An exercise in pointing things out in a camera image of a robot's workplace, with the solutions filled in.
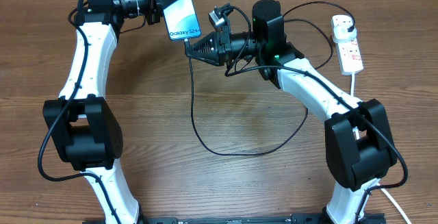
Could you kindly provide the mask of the blue Galaxy smartphone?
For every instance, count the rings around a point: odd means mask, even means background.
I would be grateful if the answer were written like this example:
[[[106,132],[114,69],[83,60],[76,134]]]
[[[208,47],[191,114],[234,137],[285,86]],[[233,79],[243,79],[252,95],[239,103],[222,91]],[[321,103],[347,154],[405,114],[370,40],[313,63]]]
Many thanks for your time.
[[[192,0],[178,0],[163,10],[163,13],[171,40],[197,38],[201,35]]]

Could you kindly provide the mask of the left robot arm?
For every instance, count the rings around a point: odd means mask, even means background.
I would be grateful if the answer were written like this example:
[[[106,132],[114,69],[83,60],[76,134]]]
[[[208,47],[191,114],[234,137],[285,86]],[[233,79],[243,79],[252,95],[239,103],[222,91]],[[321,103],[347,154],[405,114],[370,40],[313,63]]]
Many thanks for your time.
[[[147,222],[120,162],[123,133],[105,99],[109,63],[126,19],[139,16],[144,24],[156,24],[178,1],[78,0],[68,15],[77,45],[58,98],[44,103],[44,141],[54,143],[60,159],[73,167],[74,177],[91,185],[105,223]]]

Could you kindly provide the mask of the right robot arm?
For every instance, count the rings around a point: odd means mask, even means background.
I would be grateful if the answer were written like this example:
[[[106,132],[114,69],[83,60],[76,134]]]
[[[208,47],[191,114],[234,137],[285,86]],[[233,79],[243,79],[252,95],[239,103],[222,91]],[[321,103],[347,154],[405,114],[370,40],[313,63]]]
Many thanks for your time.
[[[296,97],[307,113],[324,123],[326,163],[335,179],[331,200],[319,214],[293,214],[292,223],[384,223],[383,214],[368,214],[365,205],[388,170],[402,162],[387,113],[379,101],[362,101],[323,77],[287,40],[286,15],[275,0],[261,0],[247,17],[248,31],[234,34],[226,4],[209,14],[214,31],[185,45],[190,60],[225,66],[238,74],[240,60],[256,61],[261,76]]]

